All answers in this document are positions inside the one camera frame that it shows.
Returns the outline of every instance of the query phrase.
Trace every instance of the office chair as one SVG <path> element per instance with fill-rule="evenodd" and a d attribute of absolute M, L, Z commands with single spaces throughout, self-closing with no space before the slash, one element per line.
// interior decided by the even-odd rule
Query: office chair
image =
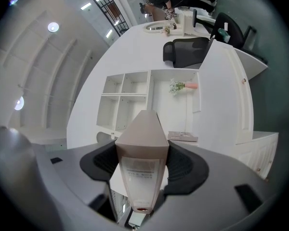
<path fill-rule="evenodd" d="M 209 40 L 208 38 L 199 37 L 186 39 L 179 38 L 175 39 L 172 42 L 167 42 L 163 48 L 163 61 L 173 62 L 173 67 L 175 68 L 200 68 L 201 63 L 205 59 L 213 42 L 212 37 L 215 35 L 215 39 L 217 41 L 224 42 L 222 35 L 220 35 L 217 30 L 219 28 L 224 28 L 225 22 L 228 23 L 228 33 L 230 35 L 228 44 L 249 55 L 258 58 L 259 60 L 267 64 L 266 59 L 243 48 L 250 31 L 253 31 L 254 33 L 257 32 L 255 28 L 253 28 L 252 26 L 248 26 L 245 34 L 243 35 L 237 23 L 228 15 L 224 13 L 219 13 L 216 18 L 215 24 L 212 25 L 206 21 L 197 19 L 197 10 L 194 10 L 193 14 L 193 27 L 196 27 L 196 23 L 200 23 L 205 28 L 207 28 L 207 30 L 212 29 L 210 35 L 211 40 Z"/>

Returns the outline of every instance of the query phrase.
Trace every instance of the round ceiling light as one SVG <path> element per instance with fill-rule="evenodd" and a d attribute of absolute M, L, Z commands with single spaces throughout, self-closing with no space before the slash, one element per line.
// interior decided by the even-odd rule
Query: round ceiling light
<path fill-rule="evenodd" d="M 16 4 L 18 0 L 10 0 L 10 6 Z"/>
<path fill-rule="evenodd" d="M 24 104 L 24 98 L 21 97 L 20 100 L 18 100 L 16 103 L 15 110 L 21 110 L 24 107 Z"/>
<path fill-rule="evenodd" d="M 49 23 L 47 28 L 48 28 L 48 31 L 50 31 L 51 33 L 54 33 L 59 30 L 59 25 L 56 22 L 51 22 Z"/>

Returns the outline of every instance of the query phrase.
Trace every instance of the floor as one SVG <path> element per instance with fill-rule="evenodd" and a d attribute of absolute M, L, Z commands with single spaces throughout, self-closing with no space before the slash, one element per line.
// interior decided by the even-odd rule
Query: floor
<path fill-rule="evenodd" d="M 224 12 L 245 32 L 257 29 L 253 52 L 268 60 L 268 69 L 250 80 L 254 130 L 279 132 L 269 182 L 280 191 L 289 179 L 289 31 L 268 0 L 218 0 L 213 17 Z"/>

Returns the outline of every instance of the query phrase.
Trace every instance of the black pants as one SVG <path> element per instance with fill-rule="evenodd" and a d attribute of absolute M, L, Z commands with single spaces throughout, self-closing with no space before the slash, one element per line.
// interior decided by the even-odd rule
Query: black pants
<path fill-rule="evenodd" d="M 208 13 L 212 12 L 214 7 L 204 1 L 201 0 L 183 0 L 179 6 L 186 7 L 197 7 L 206 10 Z"/>

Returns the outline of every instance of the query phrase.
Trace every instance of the pink vase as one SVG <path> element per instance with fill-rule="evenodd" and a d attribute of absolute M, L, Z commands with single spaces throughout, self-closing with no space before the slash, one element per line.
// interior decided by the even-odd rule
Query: pink vase
<path fill-rule="evenodd" d="M 186 83 L 185 87 L 186 88 L 191 88 L 191 89 L 197 89 L 198 88 L 198 84 L 197 83 Z"/>

